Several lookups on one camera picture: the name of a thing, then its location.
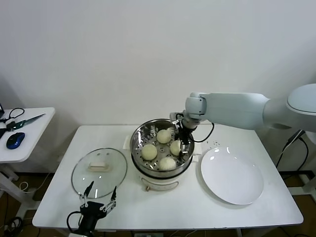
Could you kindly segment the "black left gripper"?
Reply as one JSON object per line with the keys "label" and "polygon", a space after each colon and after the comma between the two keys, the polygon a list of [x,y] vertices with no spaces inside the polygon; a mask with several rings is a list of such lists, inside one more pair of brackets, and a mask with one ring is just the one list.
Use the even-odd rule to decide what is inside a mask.
{"label": "black left gripper", "polygon": [[105,217],[105,212],[111,212],[116,207],[117,186],[115,186],[108,204],[103,205],[98,202],[87,202],[87,197],[93,184],[94,181],[86,187],[83,194],[79,195],[80,212],[82,214],[82,220],[79,225],[80,231],[94,231],[98,220]]}

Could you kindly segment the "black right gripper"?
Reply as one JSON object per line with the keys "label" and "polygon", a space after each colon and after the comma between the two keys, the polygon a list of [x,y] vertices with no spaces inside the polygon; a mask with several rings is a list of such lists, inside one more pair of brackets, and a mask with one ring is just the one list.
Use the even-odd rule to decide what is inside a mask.
{"label": "black right gripper", "polygon": [[180,140],[183,145],[180,145],[179,157],[184,157],[189,153],[189,141],[191,139],[191,130],[186,127],[179,127],[178,133],[174,135],[174,141]]}

